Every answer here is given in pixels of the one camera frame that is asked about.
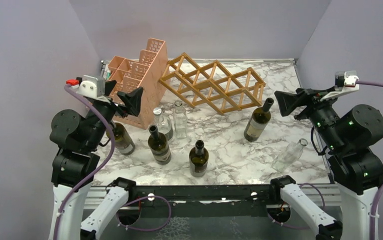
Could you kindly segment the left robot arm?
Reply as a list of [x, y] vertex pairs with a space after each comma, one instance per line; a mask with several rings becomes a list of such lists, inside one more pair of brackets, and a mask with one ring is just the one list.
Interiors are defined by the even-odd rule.
[[111, 159], [115, 151], [114, 116], [138, 116], [144, 89], [117, 95], [123, 104], [115, 103], [109, 94], [114, 80], [70, 79], [64, 90], [79, 100], [89, 111], [82, 116], [72, 109], [58, 112], [51, 121], [50, 140], [58, 146], [52, 162], [53, 214], [49, 239], [97, 240], [111, 218], [123, 205], [136, 201], [136, 183], [125, 178], [115, 181], [109, 196], [83, 219], [87, 194], [95, 174]]

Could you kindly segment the dark green embossed wine bottle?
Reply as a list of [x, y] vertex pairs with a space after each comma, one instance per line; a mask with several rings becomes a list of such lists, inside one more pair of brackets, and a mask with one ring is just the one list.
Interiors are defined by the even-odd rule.
[[265, 100], [263, 106], [256, 108], [243, 132], [244, 138], [249, 142], [255, 142], [262, 134], [269, 121], [271, 120], [270, 109], [274, 104], [274, 99], [269, 97]]

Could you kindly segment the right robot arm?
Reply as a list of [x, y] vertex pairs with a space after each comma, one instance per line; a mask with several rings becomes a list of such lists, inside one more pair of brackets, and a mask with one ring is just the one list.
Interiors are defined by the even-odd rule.
[[367, 104], [358, 104], [338, 116], [333, 104], [349, 93], [347, 87], [340, 91], [298, 88], [295, 93], [274, 93], [282, 116], [303, 107], [295, 119], [310, 120], [328, 148], [328, 162], [340, 191], [342, 220], [319, 208], [288, 175], [273, 179], [268, 189], [268, 198], [276, 204], [288, 203], [317, 240], [378, 238], [375, 197], [383, 185], [383, 163], [371, 146], [383, 138], [383, 116]]

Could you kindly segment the green Primitivo wine bottle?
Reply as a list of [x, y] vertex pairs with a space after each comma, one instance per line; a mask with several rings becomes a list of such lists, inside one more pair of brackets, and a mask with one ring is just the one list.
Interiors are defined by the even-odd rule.
[[205, 148], [203, 140], [197, 140], [195, 146], [189, 152], [189, 168], [193, 177], [202, 177], [208, 167], [209, 152]]

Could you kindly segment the wooden wine rack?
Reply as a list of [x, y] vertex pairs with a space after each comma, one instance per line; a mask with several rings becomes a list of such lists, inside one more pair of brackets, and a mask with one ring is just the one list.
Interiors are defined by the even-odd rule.
[[231, 73], [218, 60], [199, 66], [185, 52], [167, 62], [158, 82], [191, 108], [208, 104], [219, 115], [262, 106], [266, 86], [252, 67]]

